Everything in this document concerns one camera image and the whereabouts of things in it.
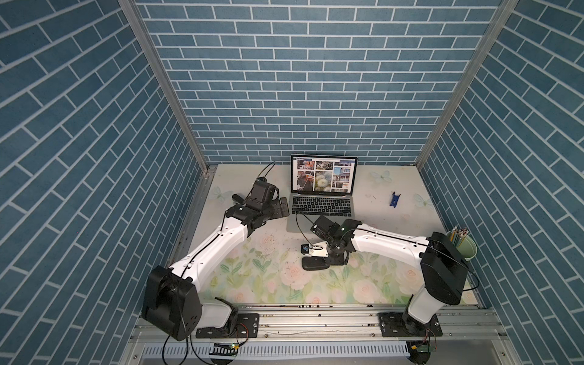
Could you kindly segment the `black wireless mouse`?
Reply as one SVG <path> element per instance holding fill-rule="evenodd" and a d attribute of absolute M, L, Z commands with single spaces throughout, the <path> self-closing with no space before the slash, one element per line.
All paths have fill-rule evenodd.
<path fill-rule="evenodd" d="M 330 264 L 325 257 L 319 256 L 305 256 L 301 260 L 302 268 L 305 271 L 320 271 L 330 268 Z"/>

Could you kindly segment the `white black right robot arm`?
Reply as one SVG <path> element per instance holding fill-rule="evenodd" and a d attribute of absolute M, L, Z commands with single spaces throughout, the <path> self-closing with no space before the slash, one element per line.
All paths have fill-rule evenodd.
<path fill-rule="evenodd" d="M 378 315 L 384 337 L 430 339 L 443 335 L 437 312 L 460 304 L 471 273 L 467 259 L 447 235 L 434 232 L 429 237 L 406 236 L 354 219 L 339 224 L 325 216 L 318 217 L 310 231 L 321 241 L 301 246 L 302 267 L 306 271 L 346 266 L 353 252 L 377 254 L 421 271 L 423 284 L 404 311 Z"/>

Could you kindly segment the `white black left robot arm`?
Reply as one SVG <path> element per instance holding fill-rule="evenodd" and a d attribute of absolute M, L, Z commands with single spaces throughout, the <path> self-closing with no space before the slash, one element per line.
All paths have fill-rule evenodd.
<path fill-rule="evenodd" d="M 249 195 L 234 196 L 221 224 L 192 252 L 148 276 L 141 316 L 181 342 L 198 329 L 217 329 L 224 336 L 237 328 L 239 310 L 226 300 L 199 298 L 202 285 L 235 247 L 267 221 L 289 216 L 287 199 L 266 178 L 255 180 Z"/>

